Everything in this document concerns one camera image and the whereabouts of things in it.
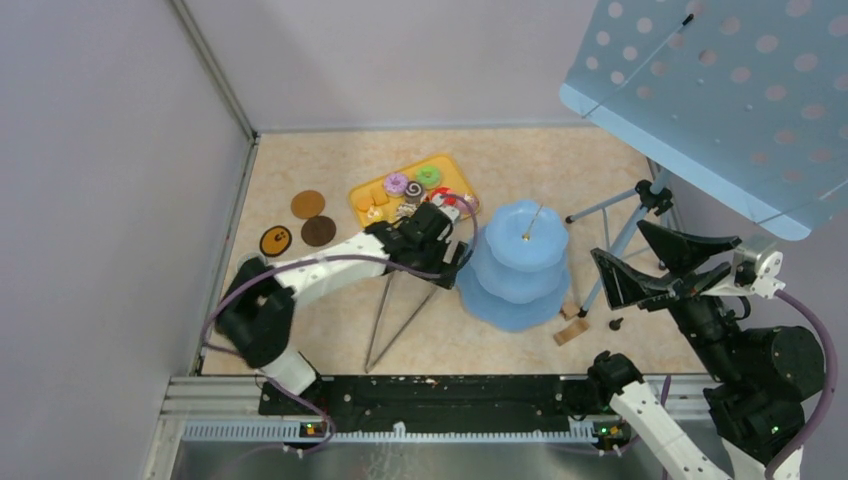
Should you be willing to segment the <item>red frosted donut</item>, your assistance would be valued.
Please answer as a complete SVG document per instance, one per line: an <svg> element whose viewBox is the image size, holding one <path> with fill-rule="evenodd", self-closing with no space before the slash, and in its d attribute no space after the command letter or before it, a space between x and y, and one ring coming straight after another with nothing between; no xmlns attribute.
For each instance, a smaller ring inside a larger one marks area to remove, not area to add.
<svg viewBox="0 0 848 480"><path fill-rule="evenodd" d="M436 206L455 206L456 193L448 187L439 187L430 191L428 201Z"/></svg>

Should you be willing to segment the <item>purple frosted donut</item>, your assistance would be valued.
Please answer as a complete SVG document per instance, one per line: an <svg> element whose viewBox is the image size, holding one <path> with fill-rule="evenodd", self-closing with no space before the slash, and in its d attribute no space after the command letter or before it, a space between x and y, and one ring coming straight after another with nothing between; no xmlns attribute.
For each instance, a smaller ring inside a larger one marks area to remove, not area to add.
<svg viewBox="0 0 848 480"><path fill-rule="evenodd" d="M390 197L402 197L409 184L409 177L402 172L392 172L383 180L383 190Z"/></svg>

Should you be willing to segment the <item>green frosted donut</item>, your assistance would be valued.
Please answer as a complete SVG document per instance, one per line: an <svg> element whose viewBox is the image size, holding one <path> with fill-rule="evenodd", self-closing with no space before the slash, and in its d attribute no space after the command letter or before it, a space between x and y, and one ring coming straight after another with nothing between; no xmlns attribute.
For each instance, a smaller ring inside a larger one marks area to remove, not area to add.
<svg viewBox="0 0 848 480"><path fill-rule="evenodd" d="M439 187L442 183L442 172L434 165L425 165L419 168L415 173L415 181L418 182L426 190L432 190Z"/></svg>

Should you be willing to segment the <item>metal food tongs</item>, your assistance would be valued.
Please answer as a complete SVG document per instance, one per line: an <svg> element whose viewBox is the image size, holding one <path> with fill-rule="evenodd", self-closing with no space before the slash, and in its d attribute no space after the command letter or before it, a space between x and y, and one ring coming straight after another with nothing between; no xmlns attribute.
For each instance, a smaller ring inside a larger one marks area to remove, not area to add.
<svg viewBox="0 0 848 480"><path fill-rule="evenodd" d="M370 330L363 371L371 374L405 331L421 316L439 288L405 273L386 278Z"/></svg>

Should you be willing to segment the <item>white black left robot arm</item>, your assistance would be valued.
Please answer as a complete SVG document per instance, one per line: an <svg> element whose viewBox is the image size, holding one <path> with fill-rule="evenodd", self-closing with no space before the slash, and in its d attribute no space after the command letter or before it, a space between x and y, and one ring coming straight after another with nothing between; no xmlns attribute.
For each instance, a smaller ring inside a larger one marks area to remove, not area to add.
<svg viewBox="0 0 848 480"><path fill-rule="evenodd" d="M332 247L306 257L266 265L245 262L205 322L244 363L282 391L297 413L319 404L316 369L291 340L295 313L362 280L405 272L449 290L477 242L454 242L460 219L453 205L425 202L409 216L381 220Z"/></svg>

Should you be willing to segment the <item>sprinkled chocolate donut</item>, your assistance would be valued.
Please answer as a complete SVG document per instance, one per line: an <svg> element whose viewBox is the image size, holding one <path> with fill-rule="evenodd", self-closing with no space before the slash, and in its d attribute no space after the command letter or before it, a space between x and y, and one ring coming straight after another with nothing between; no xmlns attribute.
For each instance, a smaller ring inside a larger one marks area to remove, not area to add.
<svg viewBox="0 0 848 480"><path fill-rule="evenodd" d="M397 219L410 217L415 213L417 208L418 206L414 204L401 203L395 211L395 216Z"/></svg>

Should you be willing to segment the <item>small yellow cream cake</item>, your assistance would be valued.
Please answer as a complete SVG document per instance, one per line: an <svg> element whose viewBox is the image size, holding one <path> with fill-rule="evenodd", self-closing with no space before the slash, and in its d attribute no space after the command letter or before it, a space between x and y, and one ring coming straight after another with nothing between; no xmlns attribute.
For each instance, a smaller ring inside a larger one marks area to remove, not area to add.
<svg viewBox="0 0 848 480"><path fill-rule="evenodd" d="M366 220L369 224L382 221L385 217L384 211L381 207L378 206L370 206L366 212Z"/></svg>

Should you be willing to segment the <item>square orange biscuit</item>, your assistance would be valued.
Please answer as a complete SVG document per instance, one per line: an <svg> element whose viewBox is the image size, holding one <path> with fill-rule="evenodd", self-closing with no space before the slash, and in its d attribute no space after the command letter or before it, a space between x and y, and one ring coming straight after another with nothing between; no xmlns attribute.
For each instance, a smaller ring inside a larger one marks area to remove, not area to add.
<svg viewBox="0 0 848 480"><path fill-rule="evenodd" d="M370 194L375 206L383 206L389 203L389 196L382 187L372 188Z"/></svg>

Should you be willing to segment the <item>round orange biscuit left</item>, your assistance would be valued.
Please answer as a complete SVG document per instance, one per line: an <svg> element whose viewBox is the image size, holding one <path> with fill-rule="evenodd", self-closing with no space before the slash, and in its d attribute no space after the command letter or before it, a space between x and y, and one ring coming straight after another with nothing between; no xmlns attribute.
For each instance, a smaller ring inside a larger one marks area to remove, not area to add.
<svg viewBox="0 0 848 480"><path fill-rule="evenodd" d="M374 205L373 198L370 195L360 196L356 199L354 205L358 212L367 213Z"/></svg>

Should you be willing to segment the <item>blue metal tripod stand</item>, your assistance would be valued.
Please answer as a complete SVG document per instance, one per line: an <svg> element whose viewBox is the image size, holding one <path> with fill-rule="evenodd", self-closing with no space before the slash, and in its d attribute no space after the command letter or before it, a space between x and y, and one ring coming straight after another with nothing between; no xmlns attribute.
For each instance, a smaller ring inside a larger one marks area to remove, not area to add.
<svg viewBox="0 0 848 480"><path fill-rule="evenodd" d="M582 211L567 215L564 218L566 225L571 225L577 220L588 217L596 212L600 212L603 217L604 227L604 251L619 257L630 244L632 238L637 232L637 223L645 219L645 217L653 212L654 215L665 224L664 215L674 206L673 193L668 188L668 183L671 178L671 172L667 169L661 169L653 180L640 180L635 186L626 190L623 193L610 197L602 202L592 205ZM608 224L608 209L624 200L631 197L638 198L638 204L631 213L630 217L624 223L616 237L612 242L609 241L609 224Z"/></svg>

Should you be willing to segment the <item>small wooden block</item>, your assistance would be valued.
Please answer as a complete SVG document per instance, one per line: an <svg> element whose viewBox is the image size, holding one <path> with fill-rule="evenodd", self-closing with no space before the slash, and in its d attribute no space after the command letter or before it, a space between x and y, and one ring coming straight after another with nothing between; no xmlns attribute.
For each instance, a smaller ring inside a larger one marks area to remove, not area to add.
<svg viewBox="0 0 848 480"><path fill-rule="evenodd" d="M565 321L568 321L580 314L581 307L573 302L567 302L562 305L560 314Z"/></svg>

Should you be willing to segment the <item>dark brown round coaster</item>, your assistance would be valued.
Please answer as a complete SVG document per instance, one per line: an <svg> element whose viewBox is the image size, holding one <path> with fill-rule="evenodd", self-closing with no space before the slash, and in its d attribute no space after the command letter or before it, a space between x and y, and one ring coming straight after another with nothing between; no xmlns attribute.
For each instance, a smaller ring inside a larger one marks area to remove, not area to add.
<svg viewBox="0 0 848 480"><path fill-rule="evenodd" d="M322 247L329 244L336 236L337 226L331 218L319 215L309 218L301 228L301 238L311 247Z"/></svg>

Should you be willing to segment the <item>blue three-tier cake stand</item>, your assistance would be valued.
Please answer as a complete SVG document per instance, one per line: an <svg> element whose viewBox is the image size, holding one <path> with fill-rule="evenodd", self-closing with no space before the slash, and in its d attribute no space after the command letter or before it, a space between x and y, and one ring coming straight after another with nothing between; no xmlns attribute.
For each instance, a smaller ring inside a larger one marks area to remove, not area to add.
<svg viewBox="0 0 848 480"><path fill-rule="evenodd" d="M571 286L569 234L553 209L525 199L500 206L479 233L456 285L464 309L507 332L558 315Z"/></svg>

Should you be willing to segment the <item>light brown round coaster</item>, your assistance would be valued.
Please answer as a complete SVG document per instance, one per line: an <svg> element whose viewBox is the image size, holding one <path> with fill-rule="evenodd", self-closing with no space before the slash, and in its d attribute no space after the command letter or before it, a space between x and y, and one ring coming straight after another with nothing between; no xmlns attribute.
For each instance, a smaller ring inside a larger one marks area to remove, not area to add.
<svg viewBox="0 0 848 480"><path fill-rule="evenodd" d="M325 206L325 197L316 190L301 191L292 198L290 203L292 214L303 220L321 215Z"/></svg>

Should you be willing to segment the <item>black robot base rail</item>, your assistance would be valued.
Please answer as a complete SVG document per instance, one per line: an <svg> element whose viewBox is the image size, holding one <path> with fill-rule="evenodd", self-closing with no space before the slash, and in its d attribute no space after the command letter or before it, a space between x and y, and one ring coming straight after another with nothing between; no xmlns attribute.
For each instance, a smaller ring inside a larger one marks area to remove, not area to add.
<svg viewBox="0 0 848 480"><path fill-rule="evenodd" d="M328 415L341 433L565 432L608 415L585 377L544 375L321 376L297 400L265 384L262 416Z"/></svg>

